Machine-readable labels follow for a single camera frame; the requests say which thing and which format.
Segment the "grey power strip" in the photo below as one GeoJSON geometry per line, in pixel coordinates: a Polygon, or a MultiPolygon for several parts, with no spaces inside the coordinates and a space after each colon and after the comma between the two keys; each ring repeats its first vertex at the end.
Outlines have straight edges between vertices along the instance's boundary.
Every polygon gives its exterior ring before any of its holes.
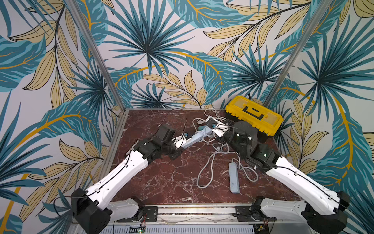
{"type": "Polygon", "coordinates": [[[240,186],[239,186],[238,166],[235,162],[229,163],[228,166],[229,166],[230,191],[233,194],[239,194],[240,186]]]}
{"type": "Polygon", "coordinates": [[[192,135],[192,138],[189,139],[187,144],[183,145],[183,149],[187,149],[190,146],[194,145],[197,142],[202,142],[205,137],[211,137],[212,136],[212,129],[208,126],[203,131],[196,131],[195,134],[192,135]]]}

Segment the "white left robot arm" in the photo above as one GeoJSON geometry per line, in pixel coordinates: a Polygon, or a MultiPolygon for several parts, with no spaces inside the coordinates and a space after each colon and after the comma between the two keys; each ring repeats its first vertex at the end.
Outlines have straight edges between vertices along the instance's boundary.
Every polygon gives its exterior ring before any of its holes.
{"type": "Polygon", "coordinates": [[[162,155],[179,156],[186,135],[174,137],[175,130],[164,124],[156,134],[137,141],[125,159],[96,184],[76,189],[71,196],[74,219],[88,234],[100,233],[110,222],[109,204],[140,171],[162,155]]]}

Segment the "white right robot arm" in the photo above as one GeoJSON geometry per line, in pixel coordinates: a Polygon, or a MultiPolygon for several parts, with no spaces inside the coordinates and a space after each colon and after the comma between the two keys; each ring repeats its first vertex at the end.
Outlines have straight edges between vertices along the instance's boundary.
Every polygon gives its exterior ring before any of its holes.
{"type": "Polygon", "coordinates": [[[257,197],[248,211],[238,212],[239,219],[276,221],[289,219],[307,224],[319,234],[338,234],[347,226],[344,212],[350,205],[350,196],[334,192],[294,167],[286,157],[265,143],[267,137],[248,122],[208,124],[239,157],[251,167],[278,180],[302,198],[301,201],[280,201],[257,197]]]}

